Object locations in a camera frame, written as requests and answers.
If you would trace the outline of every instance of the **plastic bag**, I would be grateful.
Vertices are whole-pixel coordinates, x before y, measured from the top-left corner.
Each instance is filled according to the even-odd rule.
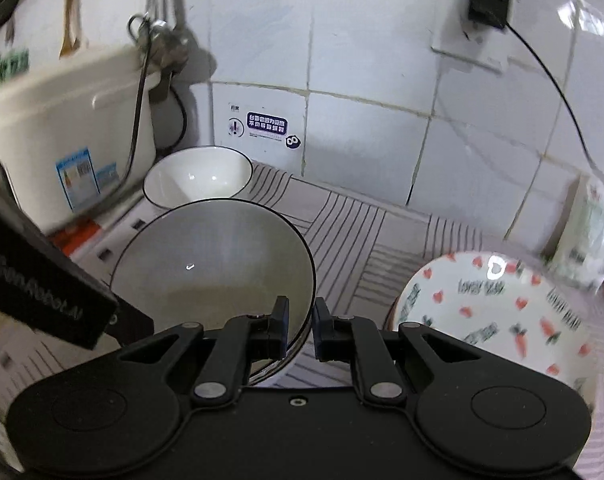
[[[597,291],[604,281],[604,185],[580,178],[568,222],[549,269],[571,285]]]

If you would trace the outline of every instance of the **table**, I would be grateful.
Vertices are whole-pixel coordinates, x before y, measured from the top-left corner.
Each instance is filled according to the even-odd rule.
[[[303,235],[314,257],[317,295],[333,315],[368,317],[381,326],[410,277],[428,261],[456,251],[498,251],[542,271],[541,263],[518,245],[457,221],[378,202],[256,164],[250,200],[287,218]],[[163,213],[142,199],[77,263],[108,283],[118,257],[147,223]],[[591,437],[576,471],[586,480],[604,480],[604,299],[560,286],[582,313],[598,352],[600,377]],[[0,398],[5,406],[28,384],[116,349],[103,338],[93,352],[74,348],[14,322],[0,330]],[[293,364],[265,385],[311,388],[351,384],[349,367],[320,363],[307,341]]]

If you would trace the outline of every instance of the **tiled wall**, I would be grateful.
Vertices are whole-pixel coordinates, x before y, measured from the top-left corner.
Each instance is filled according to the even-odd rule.
[[[31,49],[33,65],[57,58],[62,1],[24,0],[17,11],[16,46]],[[501,75],[434,53],[435,3],[186,0],[198,55],[177,83],[191,117],[183,146],[233,146],[542,250],[588,170],[574,127],[515,38]],[[125,23],[143,4],[82,0],[88,43],[127,42]],[[604,169],[604,0],[516,0],[511,21],[565,87]],[[300,146],[231,135],[237,110],[285,118]],[[158,144],[176,136],[176,112],[170,101],[155,110]]]

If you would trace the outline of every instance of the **black plug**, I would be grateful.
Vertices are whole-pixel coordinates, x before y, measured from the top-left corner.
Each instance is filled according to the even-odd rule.
[[[471,22],[503,30],[509,17],[511,0],[469,0],[468,18]]]

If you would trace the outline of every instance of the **carrot print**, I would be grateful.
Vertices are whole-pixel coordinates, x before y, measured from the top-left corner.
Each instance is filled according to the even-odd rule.
[[[511,333],[515,336],[515,347],[518,349],[519,356],[524,359],[527,356],[527,330],[520,324],[511,327]]]
[[[540,326],[542,327],[542,333],[546,336],[546,344],[556,344],[557,340],[560,339],[561,332],[556,332],[553,323],[546,317],[540,319]]]

